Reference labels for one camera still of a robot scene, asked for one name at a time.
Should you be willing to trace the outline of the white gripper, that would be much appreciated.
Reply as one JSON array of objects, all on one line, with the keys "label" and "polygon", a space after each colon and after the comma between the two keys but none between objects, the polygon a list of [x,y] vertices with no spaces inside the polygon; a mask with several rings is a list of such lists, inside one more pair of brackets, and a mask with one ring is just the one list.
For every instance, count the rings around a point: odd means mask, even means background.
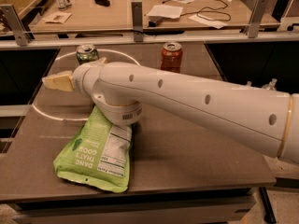
[{"label": "white gripper", "polygon": [[78,66],[73,74],[71,71],[63,71],[43,77],[42,82],[46,88],[51,90],[73,91],[75,88],[82,94],[91,94],[93,85],[99,78],[101,69],[105,66],[104,63],[107,63],[107,57],[102,57],[94,62],[84,63]]}]

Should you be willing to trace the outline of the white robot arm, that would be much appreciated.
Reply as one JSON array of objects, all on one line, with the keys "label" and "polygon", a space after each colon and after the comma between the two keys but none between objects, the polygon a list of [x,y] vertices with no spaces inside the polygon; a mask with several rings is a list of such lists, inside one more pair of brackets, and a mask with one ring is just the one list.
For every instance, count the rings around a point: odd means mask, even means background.
[{"label": "white robot arm", "polygon": [[299,96],[132,63],[84,63],[42,79],[79,91],[114,124],[140,120],[148,104],[220,133],[266,156],[299,163]]}]

